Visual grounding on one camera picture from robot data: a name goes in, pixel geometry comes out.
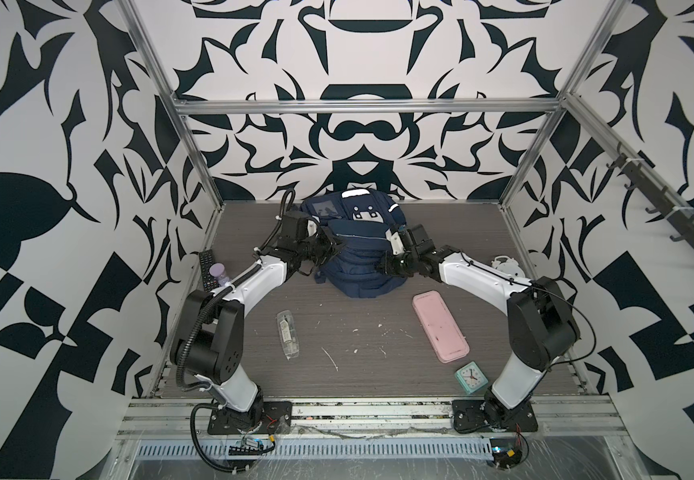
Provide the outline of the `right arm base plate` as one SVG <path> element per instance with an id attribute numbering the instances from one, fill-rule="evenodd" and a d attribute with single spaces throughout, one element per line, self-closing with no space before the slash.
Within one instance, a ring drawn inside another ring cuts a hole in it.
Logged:
<path id="1" fill-rule="evenodd" d="M 460 434 L 481 432 L 535 433 L 539 430 L 529 400 L 507 409 L 496 399 L 454 400 L 451 403 L 453 428 Z"/>

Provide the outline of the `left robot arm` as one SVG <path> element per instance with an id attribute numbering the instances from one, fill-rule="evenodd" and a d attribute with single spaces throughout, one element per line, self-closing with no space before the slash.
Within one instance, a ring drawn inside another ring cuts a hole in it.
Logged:
<path id="1" fill-rule="evenodd" d="M 237 413 L 263 401 L 260 387 L 242 367 L 245 315 L 298 273 L 302 264 L 331 260 L 339 240 L 319 218 L 301 211 L 284 213 L 270 243 L 229 283 L 194 290 L 185 300 L 174 330 L 169 358 L 183 392 L 200 390 Z"/>

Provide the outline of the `pink pencil case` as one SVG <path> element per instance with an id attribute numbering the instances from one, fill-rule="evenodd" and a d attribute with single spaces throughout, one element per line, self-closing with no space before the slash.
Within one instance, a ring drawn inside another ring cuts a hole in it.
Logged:
<path id="1" fill-rule="evenodd" d="M 441 363 L 451 363 L 469 354 L 470 348 L 464 335 L 437 291 L 415 295 L 412 307 Z"/>

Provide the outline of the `navy blue student backpack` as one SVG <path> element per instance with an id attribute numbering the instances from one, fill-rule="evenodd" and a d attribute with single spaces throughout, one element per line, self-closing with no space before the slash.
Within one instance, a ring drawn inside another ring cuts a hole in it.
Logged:
<path id="1" fill-rule="evenodd" d="M 328 282 L 360 299 L 377 298 L 405 284 L 405 278 L 379 271 L 383 257 L 392 251 L 387 233 L 406 224 L 401 207 L 388 194 L 355 188 L 307 199 L 300 209 L 340 242 L 338 253 L 317 268 L 318 284 Z"/>

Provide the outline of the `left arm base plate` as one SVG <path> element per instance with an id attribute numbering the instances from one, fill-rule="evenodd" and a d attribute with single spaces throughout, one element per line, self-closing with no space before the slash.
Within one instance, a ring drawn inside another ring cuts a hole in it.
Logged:
<path id="1" fill-rule="evenodd" d="M 209 435 L 266 433 L 270 425 L 288 425 L 292 411 L 290 401 L 256 402 L 247 412 L 213 404 L 207 432 Z"/>

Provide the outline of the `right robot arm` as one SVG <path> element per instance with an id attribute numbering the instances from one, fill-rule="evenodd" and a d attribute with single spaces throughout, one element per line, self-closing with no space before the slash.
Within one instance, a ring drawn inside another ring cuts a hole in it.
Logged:
<path id="1" fill-rule="evenodd" d="M 580 339 L 572 304 L 555 281 L 510 276 L 458 248 L 437 247 L 421 225 L 392 227 L 385 236 L 392 252 L 384 256 L 380 272 L 431 278 L 462 289 L 506 315 L 511 355 L 481 406 L 486 426 L 504 428 L 528 406 L 544 375 Z"/>

